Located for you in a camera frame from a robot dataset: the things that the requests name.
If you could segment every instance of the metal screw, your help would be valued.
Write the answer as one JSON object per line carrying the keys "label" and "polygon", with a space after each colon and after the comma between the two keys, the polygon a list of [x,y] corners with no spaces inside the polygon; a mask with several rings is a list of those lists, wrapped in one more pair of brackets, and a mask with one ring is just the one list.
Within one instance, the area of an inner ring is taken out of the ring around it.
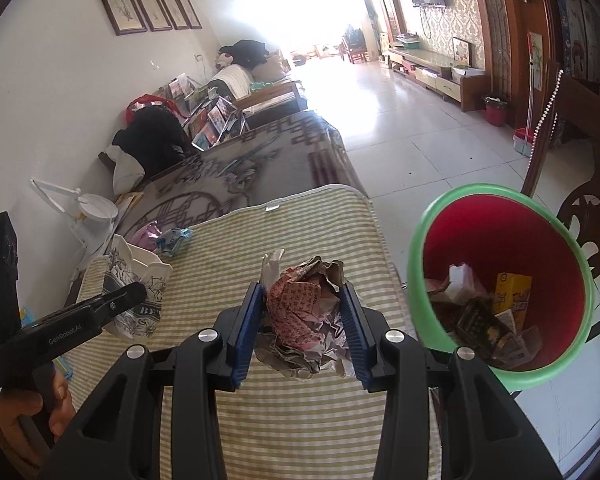
{"label": "metal screw", "polygon": [[404,334],[399,330],[388,330],[384,337],[392,343],[401,343],[404,341]]}
{"label": "metal screw", "polygon": [[129,359],[138,359],[144,355],[144,347],[142,345],[133,345],[126,350],[126,356]]}
{"label": "metal screw", "polygon": [[198,334],[198,339],[200,339],[200,341],[204,341],[205,343],[213,341],[216,337],[218,337],[218,332],[216,332],[213,328],[205,328]]}
{"label": "metal screw", "polygon": [[458,349],[458,357],[465,361],[470,361],[475,357],[475,352],[466,346],[461,346]]}

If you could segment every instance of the blue wrapper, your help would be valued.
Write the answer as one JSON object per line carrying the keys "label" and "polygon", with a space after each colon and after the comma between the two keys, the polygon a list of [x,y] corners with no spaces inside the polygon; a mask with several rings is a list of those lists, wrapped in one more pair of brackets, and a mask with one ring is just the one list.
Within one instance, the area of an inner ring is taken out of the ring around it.
{"label": "blue wrapper", "polygon": [[155,253],[158,256],[171,258],[178,254],[182,242],[193,236],[191,229],[169,229],[162,233],[155,243]]}

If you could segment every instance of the yellow striped cloth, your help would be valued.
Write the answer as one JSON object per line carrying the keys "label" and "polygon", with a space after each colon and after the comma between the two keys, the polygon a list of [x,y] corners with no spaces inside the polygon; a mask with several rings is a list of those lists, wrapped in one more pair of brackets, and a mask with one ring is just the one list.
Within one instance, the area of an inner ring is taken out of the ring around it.
{"label": "yellow striped cloth", "polygon": [[[326,186],[266,206],[236,210],[193,227],[192,239],[170,260],[173,274],[162,319],[148,347],[175,346],[213,325],[218,313],[242,302],[258,279],[262,255],[285,248],[282,266],[319,254],[344,262],[346,278],[366,306],[390,326],[414,335],[397,273],[368,199],[347,186]],[[106,262],[88,269],[80,300],[102,290]],[[66,355],[78,408],[128,346],[103,333]],[[232,480],[370,479],[384,415],[384,397],[332,372],[307,382],[288,380],[255,359],[234,394],[218,392],[218,420]],[[440,478],[440,440],[430,407],[429,479]],[[160,469],[171,479],[171,390],[164,395]]]}

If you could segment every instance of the blue gripper pad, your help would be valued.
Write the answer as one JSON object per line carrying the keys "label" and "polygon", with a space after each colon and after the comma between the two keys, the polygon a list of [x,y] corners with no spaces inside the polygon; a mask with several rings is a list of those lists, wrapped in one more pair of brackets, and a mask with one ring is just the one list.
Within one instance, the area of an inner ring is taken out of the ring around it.
{"label": "blue gripper pad", "polygon": [[372,384],[371,348],[369,345],[370,330],[364,318],[360,301],[356,291],[350,283],[346,283],[339,293],[340,315],[347,335],[347,343],[351,352],[351,361],[356,378],[362,383],[362,387],[368,390]]}
{"label": "blue gripper pad", "polygon": [[233,370],[231,372],[231,382],[235,388],[247,377],[251,354],[256,343],[256,334],[260,325],[260,318],[264,310],[264,288],[259,283],[250,287],[247,296],[240,308],[242,324],[234,341],[229,343],[234,346]]}

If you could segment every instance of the wooden cabinet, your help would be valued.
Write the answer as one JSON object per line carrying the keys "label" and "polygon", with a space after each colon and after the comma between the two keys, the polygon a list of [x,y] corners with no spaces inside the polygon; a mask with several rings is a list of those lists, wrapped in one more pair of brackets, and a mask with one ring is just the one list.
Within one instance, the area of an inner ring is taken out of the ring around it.
{"label": "wooden cabinet", "polygon": [[421,68],[416,68],[409,70],[408,77],[431,88],[443,98],[451,97],[458,101],[463,112],[484,108],[482,98],[491,92],[491,77],[488,75],[466,76],[460,80],[460,84],[452,81],[451,67],[458,65],[458,62],[442,54],[421,49],[390,48],[389,58],[407,68],[418,64],[439,73],[438,77],[433,77]]}

